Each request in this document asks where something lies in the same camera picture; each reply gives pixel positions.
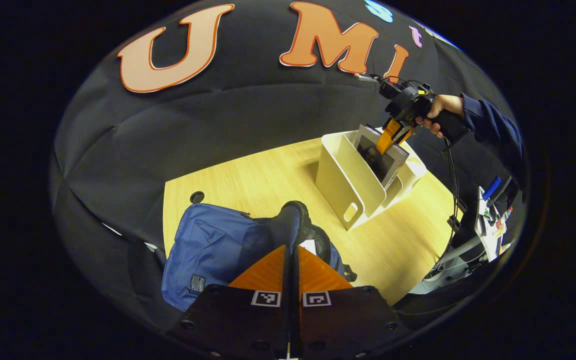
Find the hand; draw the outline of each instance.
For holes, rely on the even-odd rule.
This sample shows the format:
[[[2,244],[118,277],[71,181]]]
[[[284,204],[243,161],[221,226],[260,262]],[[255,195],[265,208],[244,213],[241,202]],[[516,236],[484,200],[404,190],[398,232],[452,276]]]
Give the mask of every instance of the hand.
[[[432,103],[430,107],[430,111],[426,114],[426,118],[424,119],[421,116],[416,117],[416,123],[423,124],[423,126],[427,129],[430,129],[430,132],[436,134],[439,139],[444,138],[444,134],[440,131],[441,126],[438,123],[432,123],[432,121],[428,119],[434,119],[439,115],[439,112],[442,110],[448,110],[451,113],[455,113],[460,116],[462,119],[464,118],[464,98],[459,96],[452,96],[452,95],[437,95],[437,98]]]

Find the letter m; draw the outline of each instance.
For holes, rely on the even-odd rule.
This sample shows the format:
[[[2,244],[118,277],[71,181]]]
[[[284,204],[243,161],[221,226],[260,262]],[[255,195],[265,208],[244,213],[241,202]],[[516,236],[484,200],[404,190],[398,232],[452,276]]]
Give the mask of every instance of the letter m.
[[[348,73],[363,74],[366,59],[379,32],[363,22],[357,22],[344,32],[341,32],[337,19],[332,11],[310,2],[293,2],[290,7],[299,13],[297,30],[292,40],[290,51],[279,57],[279,62],[285,66],[313,66],[317,56],[313,54],[317,42],[321,59],[329,68],[345,52],[345,57],[339,61],[339,69]]]

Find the navy blue sleeve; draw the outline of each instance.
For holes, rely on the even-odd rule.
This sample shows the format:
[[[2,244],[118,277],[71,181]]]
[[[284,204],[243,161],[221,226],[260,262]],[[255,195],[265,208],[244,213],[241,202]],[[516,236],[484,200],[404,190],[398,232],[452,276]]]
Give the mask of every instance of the navy blue sleeve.
[[[475,100],[461,93],[466,126],[475,133],[475,140],[493,151],[514,178],[519,189],[526,188],[524,144],[517,125],[489,101]]]

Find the blue bag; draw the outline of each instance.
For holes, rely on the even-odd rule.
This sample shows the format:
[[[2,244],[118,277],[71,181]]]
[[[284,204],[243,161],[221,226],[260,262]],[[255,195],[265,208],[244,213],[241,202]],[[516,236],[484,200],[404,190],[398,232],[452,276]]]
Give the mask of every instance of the blue bag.
[[[251,218],[247,212],[194,203],[179,221],[161,293],[185,312],[206,286],[228,285],[271,251],[283,245],[292,251],[310,239],[320,259],[346,280],[356,280],[357,274],[342,263],[326,232],[311,223],[306,205],[299,201],[286,203],[274,218]]]

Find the black cable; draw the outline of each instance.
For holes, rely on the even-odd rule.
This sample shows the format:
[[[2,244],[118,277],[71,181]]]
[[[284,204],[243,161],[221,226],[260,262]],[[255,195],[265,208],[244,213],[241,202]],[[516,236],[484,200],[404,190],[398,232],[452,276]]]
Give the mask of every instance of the black cable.
[[[416,82],[416,83],[419,83],[419,85],[423,85],[423,84],[424,84],[424,83],[421,82],[420,80],[408,80],[407,82],[408,82],[408,83]]]
[[[460,301],[461,300],[459,300],[455,303],[451,303],[448,306],[440,307],[439,309],[434,309],[434,310],[425,311],[425,312],[403,312],[403,311],[398,310],[398,309],[395,309],[395,312],[397,312],[398,314],[403,314],[403,315],[425,315],[425,314],[430,314],[430,313],[436,313],[436,312],[439,312],[439,311],[444,310],[444,309],[448,309],[452,306],[459,304]]]
[[[373,54],[370,54],[370,59],[372,60],[372,73],[375,73],[375,57]]]
[[[386,77],[384,77],[383,79],[384,79],[384,80],[387,80],[387,79],[390,79],[390,78],[397,78],[397,81],[395,81],[395,82],[398,82],[399,80],[403,80],[404,82],[406,82],[406,80],[402,79],[402,78],[399,77],[399,76],[395,76],[395,75],[386,76]]]
[[[453,265],[453,266],[451,266],[451,267],[449,267],[449,268],[447,268],[447,269],[442,269],[442,271],[449,271],[450,269],[454,269],[454,268],[457,268],[457,267],[461,267],[462,265],[465,265],[465,264],[474,262],[475,260],[478,260],[480,257],[482,257],[482,255],[484,255],[484,253],[486,253],[486,249],[484,249],[479,255],[475,256],[475,257],[472,258],[471,260],[467,260],[467,261],[466,261],[466,260],[461,259],[462,262],[460,262],[459,264]]]
[[[445,137],[443,141],[444,144],[446,145],[446,148],[450,146],[450,143]],[[450,238],[448,239],[448,244],[446,244],[445,250],[441,253],[441,256],[439,256],[439,259],[437,260],[434,267],[430,269],[431,272],[439,268],[441,259],[446,255],[448,250],[450,250],[450,246],[453,244],[453,236],[455,235],[455,226],[457,225],[457,209],[459,204],[459,177],[457,176],[455,171],[455,158],[453,157],[454,154],[455,154],[454,147],[451,147],[450,150],[448,150],[448,173],[450,175],[450,179],[452,180],[452,200],[454,201],[452,207],[452,216],[453,216],[452,228],[450,230]]]

